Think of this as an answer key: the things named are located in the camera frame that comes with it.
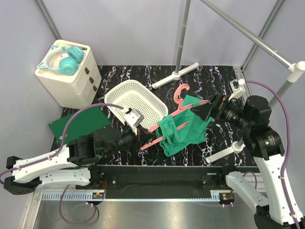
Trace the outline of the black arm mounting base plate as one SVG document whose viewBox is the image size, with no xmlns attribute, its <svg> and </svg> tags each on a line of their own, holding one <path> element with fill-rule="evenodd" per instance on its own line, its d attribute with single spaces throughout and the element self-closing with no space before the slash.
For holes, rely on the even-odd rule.
<svg viewBox="0 0 305 229">
<path fill-rule="evenodd" d="M 89 183 L 77 189 L 106 189 L 106 199 L 203 199 L 230 191 L 220 167 L 91 166 Z"/>
</svg>

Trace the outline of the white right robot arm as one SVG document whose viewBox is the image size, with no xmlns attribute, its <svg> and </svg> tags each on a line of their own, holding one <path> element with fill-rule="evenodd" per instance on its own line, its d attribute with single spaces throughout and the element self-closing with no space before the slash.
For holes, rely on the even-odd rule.
<svg viewBox="0 0 305 229">
<path fill-rule="evenodd" d="M 263 179 L 266 196 L 261 195 L 234 166 L 221 168 L 216 177 L 218 187 L 231 188 L 254 214 L 259 229 L 303 229 L 305 217 L 300 211 L 289 182 L 282 186 L 281 169 L 288 152 L 280 135 L 269 126 L 272 112 L 268 101 L 249 96 L 240 109 L 227 96 L 216 95 L 206 104 L 191 108 L 202 120 L 228 122 L 243 133 L 245 147 L 253 157 Z"/>
</svg>

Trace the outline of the green tank top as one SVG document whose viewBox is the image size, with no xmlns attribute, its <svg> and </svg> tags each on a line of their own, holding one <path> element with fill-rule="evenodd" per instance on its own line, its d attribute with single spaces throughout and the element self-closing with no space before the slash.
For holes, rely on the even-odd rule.
<svg viewBox="0 0 305 229">
<path fill-rule="evenodd" d="M 213 121 L 203 121 L 190 109 L 176 116 L 170 114 L 163 118 L 155 131 L 156 136 L 163 137 L 160 146 L 167 157 L 173 156 L 190 144 L 199 144 L 206 141 L 205 133 L 208 125 Z"/>
</svg>

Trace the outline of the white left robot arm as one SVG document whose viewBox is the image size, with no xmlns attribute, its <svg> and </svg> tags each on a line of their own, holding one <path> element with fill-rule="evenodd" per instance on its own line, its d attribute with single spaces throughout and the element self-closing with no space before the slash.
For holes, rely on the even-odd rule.
<svg viewBox="0 0 305 229">
<path fill-rule="evenodd" d="M 113 125 L 106 125 L 35 158 L 8 157 L 7 169 L 12 175 L 4 179 L 3 187 L 13 195 L 66 185 L 77 189 L 101 188 L 103 177 L 95 164 L 123 150 L 138 151 L 154 136 L 142 127 L 120 131 Z"/>
</svg>

